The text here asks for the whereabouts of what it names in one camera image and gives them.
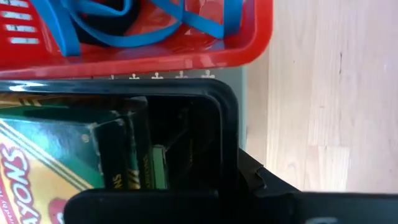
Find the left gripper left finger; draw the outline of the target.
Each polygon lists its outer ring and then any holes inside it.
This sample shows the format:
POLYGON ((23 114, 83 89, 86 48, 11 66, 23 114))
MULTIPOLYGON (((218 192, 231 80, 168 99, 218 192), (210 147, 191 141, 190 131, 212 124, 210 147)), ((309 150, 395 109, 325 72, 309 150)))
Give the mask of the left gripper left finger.
POLYGON ((220 154, 216 142, 194 150, 188 167, 174 181, 179 190, 217 189, 220 176, 220 154))

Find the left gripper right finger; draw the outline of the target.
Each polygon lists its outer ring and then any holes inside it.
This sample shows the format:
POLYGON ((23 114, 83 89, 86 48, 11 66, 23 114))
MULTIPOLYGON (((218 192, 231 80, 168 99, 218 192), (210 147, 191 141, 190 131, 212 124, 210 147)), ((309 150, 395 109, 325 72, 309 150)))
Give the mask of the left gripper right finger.
POLYGON ((257 197, 299 192, 299 189, 274 175, 242 149, 238 154, 238 169, 244 188, 257 197))

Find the black plastic basket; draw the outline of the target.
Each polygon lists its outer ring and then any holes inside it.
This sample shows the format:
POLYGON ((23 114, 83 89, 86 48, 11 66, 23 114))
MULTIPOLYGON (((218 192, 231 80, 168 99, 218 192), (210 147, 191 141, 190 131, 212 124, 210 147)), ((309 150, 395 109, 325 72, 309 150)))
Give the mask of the black plastic basket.
POLYGON ((238 101, 225 83, 211 78, 143 80, 0 80, 0 91, 26 93, 204 97, 218 107, 221 123, 219 187, 224 194, 239 185, 238 101))

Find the red plastic basket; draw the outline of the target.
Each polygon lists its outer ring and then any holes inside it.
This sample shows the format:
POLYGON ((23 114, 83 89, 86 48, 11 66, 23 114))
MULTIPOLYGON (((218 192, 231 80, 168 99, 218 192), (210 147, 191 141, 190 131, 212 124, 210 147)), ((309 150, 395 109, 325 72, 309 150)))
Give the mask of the red plastic basket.
MULTIPOLYGON (((144 34, 176 22, 149 0, 123 36, 144 34)), ((224 0, 185 0, 185 10, 223 23, 224 0)), ((139 47, 83 44, 64 57, 30 0, 0 0, 0 80, 84 78, 128 73, 233 67, 256 59, 267 47, 273 0, 243 0, 239 32, 223 39, 181 23, 166 39, 139 47)))

